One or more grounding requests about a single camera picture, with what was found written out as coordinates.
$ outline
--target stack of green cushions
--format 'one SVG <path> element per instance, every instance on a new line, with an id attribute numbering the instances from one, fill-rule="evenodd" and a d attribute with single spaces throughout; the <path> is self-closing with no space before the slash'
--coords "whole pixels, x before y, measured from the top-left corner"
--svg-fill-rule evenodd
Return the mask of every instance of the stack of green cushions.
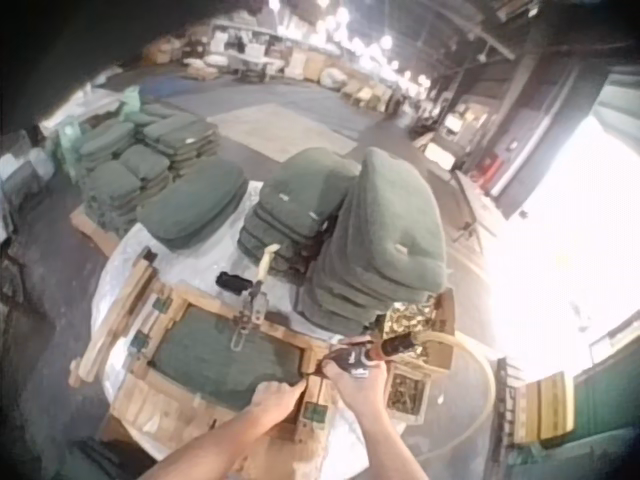
<path id="1" fill-rule="evenodd" d="M 213 235 L 236 211 L 248 181 L 237 164 L 204 158 L 187 175 L 138 209 L 138 220 L 170 249 Z"/>
<path id="2" fill-rule="evenodd" d="M 123 237 L 137 221 L 140 181 L 117 161 L 109 161 L 89 174 L 87 185 L 87 215 L 103 229 Z"/>
<path id="3" fill-rule="evenodd" d="M 169 160 L 144 145 L 129 148 L 119 162 L 140 181 L 139 204 L 155 197 L 172 182 Z"/>
<path id="4" fill-rule="evenodd" d="M 308 148 L 285 161 L 265 182 L 257 205 L 245 217 L 238 247 L 257 263 L 265 247 L 280 249 L 271 273 L 292 279 L 317 255 L 322 234 L 335 217 L 358 165 L 325 148 Z"/>
<path id="5" fill-rule="evenodd" d="M 78 152 L 78 173 L 86 177 L 98 166 L 117 158 L 135 142 L 134 125 L 107 120 L 83 135 L 75 144 Z"/>
<path id="6" fill-rule="evenodd" d="M 361 333 L 394 302 L 419 303 L 446 279 L 440 213 L 409 163 L 371 148 L 333 237 L 310 269 L 300 307 L 315 325 Z"/>
<path id="7" fill-rule="evenodd" d="M 171 162 L 171 171 L 182 177 L 195 167 L 201 158 L 218 151 L 218 127 L 190 113 L 177 113 L 142 130 L 145 143 Z"/>

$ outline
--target person's right hand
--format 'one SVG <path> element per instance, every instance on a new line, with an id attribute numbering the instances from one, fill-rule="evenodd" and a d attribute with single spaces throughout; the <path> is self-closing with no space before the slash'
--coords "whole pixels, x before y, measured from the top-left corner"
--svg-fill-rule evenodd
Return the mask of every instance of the person's right hand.
<path id="1" fill-rule="evenodd" d="M 347 408 L 360 422 L 372 416 L 386 415 L 384 387 L 387 381 L 387 366 L 384 362 L 372 365 L 367 378 L 355 378 L 331 360 L 322 362 L 322 370 L 336 386 Z"/>

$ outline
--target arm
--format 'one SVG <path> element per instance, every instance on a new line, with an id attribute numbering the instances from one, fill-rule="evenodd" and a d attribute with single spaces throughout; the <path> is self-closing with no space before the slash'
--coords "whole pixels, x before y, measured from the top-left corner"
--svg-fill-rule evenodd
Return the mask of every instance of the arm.
<path id="1" fill-rule="evenodd" d="M 258 385 L 251 405 L 240 414 L 176 450 L 140 480 L 216 480 L 224 478 L 236 460 L 267 430 L 293 410 L 306 381 Z"/>
<path id="2" fill-rule="evenodd" d="M 386 365 L 380 363 L 372 367 L 368 378 L 354 378 L 332 361 L 325 361 L 322 368 L 360 424 L 373 478 L 427 480 L 387 415 L 384 406 Z"/>

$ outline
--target small label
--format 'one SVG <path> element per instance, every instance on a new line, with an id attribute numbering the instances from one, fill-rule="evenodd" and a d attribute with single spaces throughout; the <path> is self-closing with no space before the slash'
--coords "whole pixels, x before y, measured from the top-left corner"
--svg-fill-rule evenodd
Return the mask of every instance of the small label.
<path id="1" fill-rule="evenodd" d="M 400 245 L 399 243 L 396 243 L 395 247 L 396 250 L 398 250 L 403 255 L 409 255 L 409 250 L 407 249 L 407 247 Z"/>

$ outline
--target wooden pallet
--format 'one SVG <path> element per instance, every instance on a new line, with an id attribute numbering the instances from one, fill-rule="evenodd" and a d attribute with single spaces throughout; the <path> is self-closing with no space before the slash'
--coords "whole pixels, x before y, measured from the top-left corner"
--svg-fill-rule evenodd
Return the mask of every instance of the wooden pallet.
<path id="1" fill-rule="evenodd" d="M 107 257 L 110 257 L 111 254 L 113 254 L 114 250 L 120 243 L 120 239 L 115 233 L 104 231 L 87 216 L 84 211 L 84 204 L 80 205 L 71 215 L 69 215 L 69 220 L 71 221 L 73 228 L 89 237 L 89 239 L 95 243 Z"/>

